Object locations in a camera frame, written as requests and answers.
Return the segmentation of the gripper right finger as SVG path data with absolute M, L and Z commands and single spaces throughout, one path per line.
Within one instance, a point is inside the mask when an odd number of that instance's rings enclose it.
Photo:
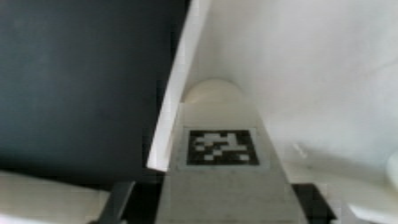
M 316 186 L 309 183 L 300 183 L 293 184 L 291 187 L 309 224 L 330 224 L 336 220 L 336 214 Z

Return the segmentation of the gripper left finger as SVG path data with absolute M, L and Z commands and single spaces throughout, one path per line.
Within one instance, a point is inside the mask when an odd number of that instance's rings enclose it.
M 99 217 L 87 224 L 155 224 L 160 183 L 117 182 Z

